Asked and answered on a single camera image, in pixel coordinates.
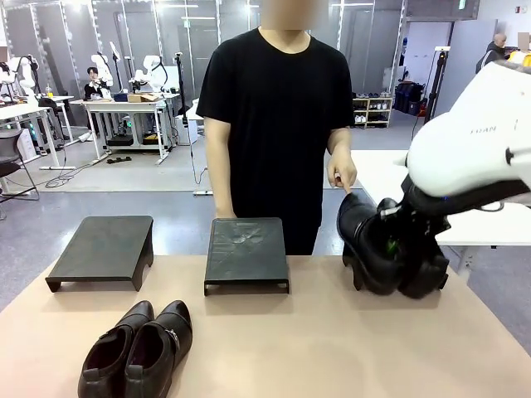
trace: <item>gray floor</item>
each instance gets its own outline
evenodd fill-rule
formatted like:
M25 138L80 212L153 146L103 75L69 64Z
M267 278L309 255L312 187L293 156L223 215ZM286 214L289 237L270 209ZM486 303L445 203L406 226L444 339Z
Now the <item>gray floor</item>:
M411 142L412 125L415 118L401 113L395 113L392 119L391 129L353 129L353 149L407 149ZM193 160L196 169L194 177L192 170L192 157L190 147L176 147L160 165L158 152L145 153L133 151L118 151L110 156L130 156L131 162L107 164L106 161L98 163L76 174L76 177L68 184L46 188L46 182L60 174L58 171L39 170L42 166L51 166L51 156L39 158L28 163L28 169L37 184L44 192L185 192L194 190L211 189L208 173L204 173L201 183L199 174L207 166L205 156L205 142L199 137L192 146ZM81 167L95 159L95 148L91 142L76 143L58 152L60 164L63 164L66 156L66 165ZM12 182L8 183L9 189L16 191L19 186L28 185L29 181L23 171L16 172L9 177ZM325 178L324 187L328 187Z
M414 122L413 117L395 114L390 129L355 129L353 148L408 148ZM174 175L166 178L179 181ZM124 191L141 191L142 184L146 185L133 180ZM362 190L357 193L366 198ZM341 253L343 244L335 230L335 219L342 199L340 190L324 191L316 255ZM153 244L157 255L206 254L214 216L212 198L194 197L191 192L46 192L39 202L9 201L3 207L8 217L0 221L0 310L61 254L86 216L151 215L155 219ZM455 248L443 250L455 266ZM478 254L477 269L470 278L470 287L528 352L530 275L531 248L485 248Z

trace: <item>glass wall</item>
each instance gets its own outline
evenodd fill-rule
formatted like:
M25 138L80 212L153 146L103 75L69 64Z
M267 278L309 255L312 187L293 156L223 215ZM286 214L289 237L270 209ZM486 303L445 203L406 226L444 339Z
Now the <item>glass wall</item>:
M161 55L175 76L173 58L182 52L187 102L197 98L212 53L225 41L258 27L262 0L7 0L7 39L13 56L33 54L41 88L80 96L86 69L97 51L109 57L113 42L124 87L144 58ZM353 91L379 92L392 67L402 0L328 0L309 32L347 58Z

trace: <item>white robotic arm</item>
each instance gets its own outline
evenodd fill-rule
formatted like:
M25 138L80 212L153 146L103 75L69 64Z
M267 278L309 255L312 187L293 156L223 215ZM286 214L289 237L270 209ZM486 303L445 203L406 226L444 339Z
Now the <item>white robotic arm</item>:
M132 83L136 89L141 85L149 84L153 88L153 92L159 93L168 81L168 73L164 68L162 57L146 56L144 58L144 68L147 73L144 74L141 70L136 70L134 78L129 83Z
M7 85L14 83L17 77L20 76L18 72L21 71L22 78L18 79L19 85L22 87L28 101L37 101L33 89L35 87L33 71L39 69L39 64L36 59L31 55L15 56L11 58L5 66L2 68L2 74L0 75L2 83Z
M98 52L98 54L94 54L90 59L98 68L98 81L91 81L89 84L96 89L101 89L104 98L111 100L112 97L110 96L110 87L113 86L114 80L112 74L110 73L109 64L107 63L109 58Z
M424 126L407 155L412 182L454 197L499 182L531 187L531 68L488 64L451 111Z

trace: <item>chair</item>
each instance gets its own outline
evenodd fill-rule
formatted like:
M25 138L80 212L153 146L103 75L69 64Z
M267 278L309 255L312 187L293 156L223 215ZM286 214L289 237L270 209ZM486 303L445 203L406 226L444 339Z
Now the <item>chair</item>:
M32 183L32 186L22 192L13 193L13 194L2 194L0 189L0 204L5 201L10 201L12 199L22 199L27 201L38 201L40 199L39 191L37 186L33 181L32 176L27 170L26 165L23 162L22 155L18 151L17 142L18 138L21 136L23 130L16 129L7 129L0 130L0 178L4 178L10 174L13 174L15 171L23 168L26 171L27 176ZM28 192L35 191L37 193L36 197L22 197L25 196ZM0 220L5 220L6 213L0 208Z

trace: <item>pair of shoes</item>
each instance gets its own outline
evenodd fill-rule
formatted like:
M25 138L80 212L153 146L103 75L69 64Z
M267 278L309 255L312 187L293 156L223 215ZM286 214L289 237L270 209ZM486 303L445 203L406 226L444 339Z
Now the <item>pair of shoes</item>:
M172 374L192 346L185 303L170 303L155 319L149 301L134 305L100 337L83 363L80 398L166 398Z

